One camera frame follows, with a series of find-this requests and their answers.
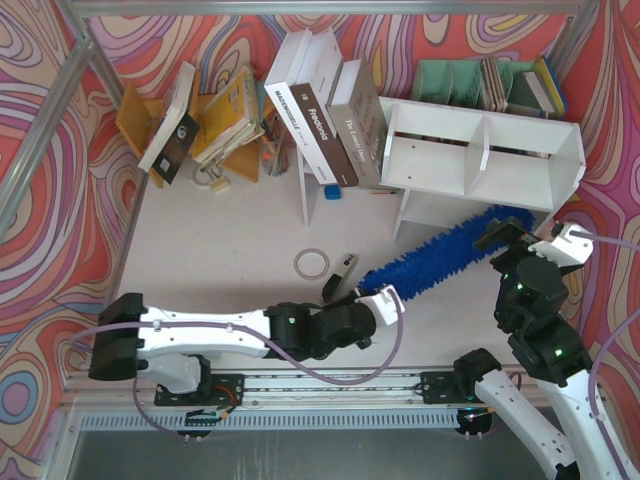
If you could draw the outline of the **blue microfiber duster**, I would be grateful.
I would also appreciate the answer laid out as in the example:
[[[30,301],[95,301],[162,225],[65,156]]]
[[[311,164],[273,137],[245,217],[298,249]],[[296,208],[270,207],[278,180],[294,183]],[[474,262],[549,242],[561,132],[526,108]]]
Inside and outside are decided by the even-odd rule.
[[[510,217],[517,219],[527,230],[535,222],[535,217],[529,210],[503,205],[491,206],[419,247],[405,252],[383,267],[368,272],[358,287],[361,291],[370,293],[385,285],[392,285],[401,300],[409,301],[501,248],[501,242],[481,250],[475,248],[473,243],[491,221],[503,221]]]

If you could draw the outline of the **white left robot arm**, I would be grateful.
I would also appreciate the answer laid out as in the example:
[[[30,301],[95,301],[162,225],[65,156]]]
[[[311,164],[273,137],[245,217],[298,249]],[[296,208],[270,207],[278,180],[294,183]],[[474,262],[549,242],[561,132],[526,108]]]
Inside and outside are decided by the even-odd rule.
[[[305,366],[338,349],[366,349],[381,328],[404,326],[405,306],[396,289],[359,290],[326,306],[279,303],[236,314],[185,313],[147,306],[140,293],[109,305],[99,323],[70,339],[76,350],[93,343],[89,376],[97,381],[144,379],[177,395],[211,388],[209,359],[234,354],[279,359],[323,382],[330,379]]]

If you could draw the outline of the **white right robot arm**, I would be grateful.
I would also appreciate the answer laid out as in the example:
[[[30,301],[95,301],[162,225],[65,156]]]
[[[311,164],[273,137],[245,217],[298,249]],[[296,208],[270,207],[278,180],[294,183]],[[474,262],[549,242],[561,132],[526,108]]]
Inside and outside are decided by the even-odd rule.
[[[542,239],[510,217],[490,221],[474,243],[479,250],[497,243],[507,248],[490,261],[501,275],[494,318],[560,425],[553,426],[522,395],[484,348],[456,360],[453,376],[462,394],[477,397],[498,414],[549,479],[639,476],[597,388],[597,370],[613,341],[607,339],[597,355],[590,356],[561,312],[568,297],[564,276],[587,262],[597,242],[620,243],[575,223],[558,223],[549,238]]]

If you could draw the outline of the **white bookshelf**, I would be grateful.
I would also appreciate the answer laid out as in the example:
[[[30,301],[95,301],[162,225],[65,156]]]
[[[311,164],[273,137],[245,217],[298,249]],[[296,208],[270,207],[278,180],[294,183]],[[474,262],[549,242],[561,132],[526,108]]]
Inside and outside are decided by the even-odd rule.
[[[452,228],[492,205],[553,218],[586,170],[578,124],[383,97],[381,183],[400,190],[393,229]]]

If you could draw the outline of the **grey black stapler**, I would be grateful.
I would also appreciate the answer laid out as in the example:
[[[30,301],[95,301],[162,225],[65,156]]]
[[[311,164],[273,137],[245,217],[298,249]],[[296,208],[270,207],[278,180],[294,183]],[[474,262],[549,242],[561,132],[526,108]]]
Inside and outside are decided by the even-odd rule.
[[[329,279],[324,284],[321,291],[321,300],[330,303],[336,296],[344,281],[351,275],[358,262],[358,256],[353,253],[347,254],[335,268]]]

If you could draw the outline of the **roll of masking tape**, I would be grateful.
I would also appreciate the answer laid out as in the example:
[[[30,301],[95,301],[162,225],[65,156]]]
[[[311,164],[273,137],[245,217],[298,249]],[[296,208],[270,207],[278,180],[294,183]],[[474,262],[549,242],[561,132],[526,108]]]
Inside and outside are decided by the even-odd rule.
[[[293,260],[295,273],[305,280],[317,280],[328,273],[330,266],[329,257],[325,252],[316,248],[307,248],[299,251]]]

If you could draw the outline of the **small blue box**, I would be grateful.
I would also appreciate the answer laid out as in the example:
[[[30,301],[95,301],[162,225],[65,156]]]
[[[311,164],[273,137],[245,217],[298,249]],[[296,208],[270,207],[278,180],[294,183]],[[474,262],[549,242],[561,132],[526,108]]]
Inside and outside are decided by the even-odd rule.
[[[326,200],[335,201],[342,198],[342,190],[339,185],[326,185],[323,188],[323,193]]]

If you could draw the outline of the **white book support stand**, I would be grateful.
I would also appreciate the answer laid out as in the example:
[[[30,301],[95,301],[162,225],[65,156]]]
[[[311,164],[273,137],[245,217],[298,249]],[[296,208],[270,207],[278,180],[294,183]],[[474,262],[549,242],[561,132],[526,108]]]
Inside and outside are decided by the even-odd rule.
[[[299,148],[296,149],[299,186],[301,194],[302,219],[305,228],[311,225],[316,202],[320,195],[321,185],[309,171],[307,162]]]

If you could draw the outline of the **blue and yellow book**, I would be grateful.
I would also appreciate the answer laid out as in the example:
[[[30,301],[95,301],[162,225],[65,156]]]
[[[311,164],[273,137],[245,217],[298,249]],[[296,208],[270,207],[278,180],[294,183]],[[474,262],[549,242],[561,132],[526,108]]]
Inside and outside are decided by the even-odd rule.
[[[539,109],[548,117],[562,119],[567,110],[567,102],[549,61],[538,57],[531,69],[523,72],[523,78],[530,88]]]

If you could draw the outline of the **green desk organizer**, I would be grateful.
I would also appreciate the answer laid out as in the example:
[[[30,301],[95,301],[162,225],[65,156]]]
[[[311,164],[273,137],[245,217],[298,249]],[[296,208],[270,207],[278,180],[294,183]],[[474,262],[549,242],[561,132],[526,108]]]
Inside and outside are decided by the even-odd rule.
[[[516,85],[534,78],[531,62],[488,56],[482,60],[420,60],[411,99],[439,105],[506,112]]]

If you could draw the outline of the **cup of pencils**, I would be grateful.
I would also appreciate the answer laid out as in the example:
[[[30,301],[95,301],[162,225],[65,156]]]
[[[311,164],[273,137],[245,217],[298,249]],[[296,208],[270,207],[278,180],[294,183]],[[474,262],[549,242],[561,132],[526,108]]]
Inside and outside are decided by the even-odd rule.
[[[267,175],[279,177],[290,168],[288,152],[293,147],[293,140],[277,112],[264,118],[261,126],[260,163]]]

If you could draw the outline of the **brown Fredonia book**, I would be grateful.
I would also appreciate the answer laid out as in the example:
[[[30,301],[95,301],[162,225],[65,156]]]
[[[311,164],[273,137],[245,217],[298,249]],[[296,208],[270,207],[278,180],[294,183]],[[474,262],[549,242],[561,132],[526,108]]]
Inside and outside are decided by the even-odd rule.
[[[329,88],[306,82],[292,86],[291,92],[311,132],[310,153],[304,156],[318,182],[356,187],[357,175],[328,112]]]

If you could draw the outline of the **stack of yellow books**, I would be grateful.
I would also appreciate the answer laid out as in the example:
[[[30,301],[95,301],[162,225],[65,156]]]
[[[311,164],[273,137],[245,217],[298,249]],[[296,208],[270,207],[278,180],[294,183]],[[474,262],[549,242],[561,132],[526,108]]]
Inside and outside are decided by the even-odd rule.
[[[261,126],[253,69],[244,64],[239,72],[198,114],[200,130],[192,157],[201,166],[219,165],[237,148],[260,137]]]

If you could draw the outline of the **black and white book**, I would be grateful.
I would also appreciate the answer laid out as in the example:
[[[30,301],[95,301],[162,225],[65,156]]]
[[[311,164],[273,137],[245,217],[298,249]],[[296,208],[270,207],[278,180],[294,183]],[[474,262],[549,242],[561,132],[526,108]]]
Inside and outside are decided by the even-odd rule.
[[[183,62],[152,117],[147,146],[138,167],[171,184],[200,129],[189,113],[196,69]]]

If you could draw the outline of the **white Mademoiselle book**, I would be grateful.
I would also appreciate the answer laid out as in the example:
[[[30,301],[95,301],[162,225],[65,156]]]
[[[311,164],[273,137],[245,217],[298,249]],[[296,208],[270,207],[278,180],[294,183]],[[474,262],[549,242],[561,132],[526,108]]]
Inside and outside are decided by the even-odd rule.
[[[353,173],[328,112],[343,57],[331,29],[285,36],[265,90],[316,180],[349,184]]]

